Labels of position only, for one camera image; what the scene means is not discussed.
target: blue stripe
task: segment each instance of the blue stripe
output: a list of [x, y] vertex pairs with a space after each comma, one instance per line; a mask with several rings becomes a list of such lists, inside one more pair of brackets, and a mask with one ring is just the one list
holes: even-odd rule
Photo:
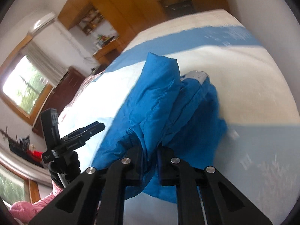
[[116, 58], [106, 69], [106, 72], [113, 72], [145, 61], [148, 52], [162, 56], [207, 45], [260, 46], [261, 44], [242, 26], [193, 28], [136, 45]]

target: black glove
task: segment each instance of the black glove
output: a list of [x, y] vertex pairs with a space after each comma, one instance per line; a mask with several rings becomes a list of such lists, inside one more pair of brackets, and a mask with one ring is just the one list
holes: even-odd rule
[[[67, 166], [65, 170], [65, 179], [70, 183], [80, 174], [80, 162], [78, 160], [77, 152], [73, 151], [70, 157], [70, 164]], [[61, 169], [58, 167], [56, 162], [50, 162], [48, 165], [48, 169], [51, 174], [51, 179], [62, 189], [64, 188], [60, 178], [58, 177], [58, 173], [62, 173]]]

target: pink sweater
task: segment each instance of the pink sweater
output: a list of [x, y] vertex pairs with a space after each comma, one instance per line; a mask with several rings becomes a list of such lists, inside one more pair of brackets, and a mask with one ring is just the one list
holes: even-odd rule
[[9, 210], [13, 217], [19, 219], [23, 223], [29, 223], [36, 214], [48, 205], [60, 192], [62, 192], [63, 189], [57, 186], [53, 181], [52, 184], [52, 192], [44, 199], [33, 204], [26, 201], [18, 201], [14, 203]]

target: white curtain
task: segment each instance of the white curtain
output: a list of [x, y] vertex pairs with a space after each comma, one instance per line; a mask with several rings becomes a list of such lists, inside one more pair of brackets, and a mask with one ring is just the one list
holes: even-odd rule
[[32, 65], [47, 78], [53, 87], [59, 84], [60, 80], [68, 71], [46, 55], [33, 41], [24, 46], [21, 52], [27, 56]]

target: bed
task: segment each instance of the bed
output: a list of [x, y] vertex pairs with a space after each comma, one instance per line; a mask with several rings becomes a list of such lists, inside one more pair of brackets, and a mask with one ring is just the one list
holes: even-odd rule
[[[255, 153], [261, 149], [259, 144], [267, 141], [257, 137], [257, 145], [251, 143], [251, 150], [243, 146], [253, 134], [257, 136], [261, 131], [255, 127], [249, 129], [251, 125], [266, 128], [266, 133], [270, 135], [280, 133], [281, 130], [270, 128], [269, 125], [293, 125], [290, 135], [296, 137], [300, 122], [298, 110], [283, 75], [267, 50], [224, 10], [184, 16], [140, 32], [103, 73], [87, 80], [88, 83], [81, 87], [71, 104], [59, 116], [61, 136], [94, 121], [106, 125], [103, 132], [92, 137], [78, 150], [81, 170], [90, 166], [114, 117], [137, 82], [148, 51], [176, 58], [181, 75], [192, 70], [205, 71], [209, 75], [218, 92], [221, 117], [229, 125], [229, 134], [217, 150], [215, 166], [273, 224], [281, 224], [297, 199], [296, 195], [291, 194], [298, 194], [300, 189], [300, 185], [296, 184], [300, 172], [295, 170], [300, 161], [294, 158], [294, 168], [287, 170], [286, 165], [278, 165], [276, 150], [268, 152], [268, 148], [265, 148], [271, 165], [274, 158], [273, 165], [277, 170], [286, 170], [283, 178], [291, 179], [266, 192], [263, 175], [270, 167], [264, 155], [259, 157]], [[297, 148], [290, 152], [294, 152], [293, 157], [300, 154]], [[256, 179], [257, 185], [248, 192], [252, 180]], [[286, 198], [272, 193], [281, 192], [281, 185], [291, 186], [284, 189], [284, 192], [289, 193]], [[264, 199], [268, 195], [273, 199]], [[176, 204], [144, 193], [125, 202], [124, 224], [175, 223]]]

